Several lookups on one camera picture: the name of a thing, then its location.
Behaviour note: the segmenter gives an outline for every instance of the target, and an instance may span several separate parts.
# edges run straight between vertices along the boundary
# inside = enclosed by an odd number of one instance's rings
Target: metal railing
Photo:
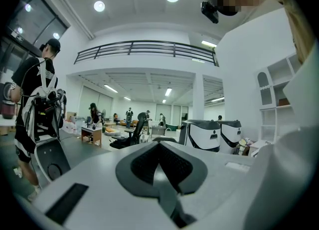
[[[78,52],[74,64],[89,60],[96,59],[107,55],[150,55],[150,54],[165,54],[172,57],[189,58],[202,62],[211,62],[216,66],[213,52],[204,48],[193,45],[157,41],[157,40],[132,40],[116,42],[111,44],[104,44],[95,46],[93,48]]]

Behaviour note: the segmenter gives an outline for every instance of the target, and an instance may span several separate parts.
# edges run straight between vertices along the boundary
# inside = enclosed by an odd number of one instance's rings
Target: ceiling
[[[176,24],[179,29],[220,40],[251,14],[250,10],[244,9],[235,16],[220,14],[219,23],[212,24],[200,11],[200,3],[205,0],[179,0],[175,3],[167,0],[101,0],[105,3],[103,12],[96,12],[93,8],[98,0],[68,1],[92,33],[125,24],[153,22]]]
[[[93,83],[103,89],[107,84],[118,93],[119,98],[128,97],[134,101],[167,104],[192,105],[193,73],[160,69],[108,69],[96,70],[89,74],[78,76],[87,82]],[[204,77],[205,105],[211,104],[212,99],[223,97],[223,84],[221,80]],[[172,88],[168,97],[166,90]]]

